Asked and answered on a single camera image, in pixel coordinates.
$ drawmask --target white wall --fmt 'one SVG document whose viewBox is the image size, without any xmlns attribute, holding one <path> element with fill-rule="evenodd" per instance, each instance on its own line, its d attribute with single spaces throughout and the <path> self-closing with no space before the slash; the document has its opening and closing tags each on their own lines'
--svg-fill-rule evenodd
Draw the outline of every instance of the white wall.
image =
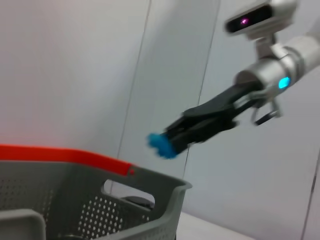
<svg viewBox="0 0 320 240">
<path fill-rule="evenodd" d="M 0 142 L 116 157 L 148 0 L 0 2 Z"/>
<path fill-rule="evenodd" d="M 224 20 L 249 2 L 221 1 L 201 103 L 228 88 L 255 60 L 252 43 L 223 32 Z M 307 31 L 318 9 L 317 0 L 303 0 L 295 25 L 280 39 Z M 319 73 L 279 98 L 284 117 L 254 127 L 246 112 L 236 129 L 190 149 L 184 179 L 193 189 L 185 211 L 259 240 L 300 239 L 320 143 Z"/>
</svg>

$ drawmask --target metal bracket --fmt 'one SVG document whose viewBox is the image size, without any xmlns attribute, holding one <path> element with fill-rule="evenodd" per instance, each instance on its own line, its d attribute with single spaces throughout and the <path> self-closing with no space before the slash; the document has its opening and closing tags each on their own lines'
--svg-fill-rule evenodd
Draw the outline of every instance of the metal bracket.
<svg viewBox="0 0 320 240">
<path fill-rule="evenodd" d="M 282 44 L 277 42 L 275 34 L 258 39 L 255 42 L 255 49 L 258 59 L 272 57 L 280 60 L 289 54 Z"/>
<path fill-rule="evenodd" d="M 281 110 L 279 108 L 279 105 L 277 103 L 277 101 L 275 99 L 273 99 L 271 101 L 271 111 L 264 115 L 263 117 L 259 118 L 257 120 L 257 115 L 258 115 L 258 111 L 259 111 L 259 103 L 257 103 L 258 106 L 256 106 L 255 110 L 253 111 L 253 114 L 252 114 L 252 117 L 251 117 L 251 122 L 254 124 L 254 125 L 261 125 L 261 124 L 264 124 L 265 122 L 273 119 L 273 118 L 280 118 L 282 116 L 282 113 L 281 113 Z"/>
</svg>

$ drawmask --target perforated basket wall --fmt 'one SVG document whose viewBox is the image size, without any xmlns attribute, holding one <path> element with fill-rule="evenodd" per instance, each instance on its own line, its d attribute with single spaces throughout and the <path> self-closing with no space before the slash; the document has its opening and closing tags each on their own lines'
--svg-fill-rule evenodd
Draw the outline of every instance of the perforated basket wall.
<svg viewBox="0 0 320 240">
<path fill-rule="evenodd" d="M 42 214 L 49 240 L 174 239 L 189 183 L 96 154 L 39 149 L 0 146 L 0 210 Z M 154 209 L 105 193 L 106 180 L 153 195 Z"/>
</svg>

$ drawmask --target basket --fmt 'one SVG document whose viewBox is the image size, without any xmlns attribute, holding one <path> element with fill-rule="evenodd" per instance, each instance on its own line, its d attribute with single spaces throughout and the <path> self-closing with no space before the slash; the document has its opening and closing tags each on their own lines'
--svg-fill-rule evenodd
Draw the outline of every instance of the basket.
<svg viewBox="0 0 320 240">
<path fill-rule="evenodd" d="M 104 191 L 107 180 L 151 194 L 153 209 Z M 48 240 L 173 240 L 183 180 L 82 150 L 0 145 L 0 211 L 32 209 Z"/>
</svg>

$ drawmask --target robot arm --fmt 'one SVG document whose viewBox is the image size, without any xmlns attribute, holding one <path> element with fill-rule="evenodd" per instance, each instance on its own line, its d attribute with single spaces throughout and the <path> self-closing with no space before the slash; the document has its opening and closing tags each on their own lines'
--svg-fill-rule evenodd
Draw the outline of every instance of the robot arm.
<svg viewBox="0 0 320 240">
<path fill-rule="evenodd" d="M 257 61 L 239 72 L 234 85 L 203 105 L 186 110 L 163 134 L 150 134 L 149 146 L 173 159 L 194 143 L 202 143 L 237 126 L 235 118 L 255 108 L 252 122 L 261 125 L 280 117 L 277 96 L 320 65 L 320 20 L 304 36 L 286 45 L 276 33 L 292 23 L 296 0 L 267 0 L 243 9 L 226 21 L 230 35 L 246 34 L 256 40 Z M 271 112 L 256 119 L 259 108 L 271 104 Z"/>
</svg>

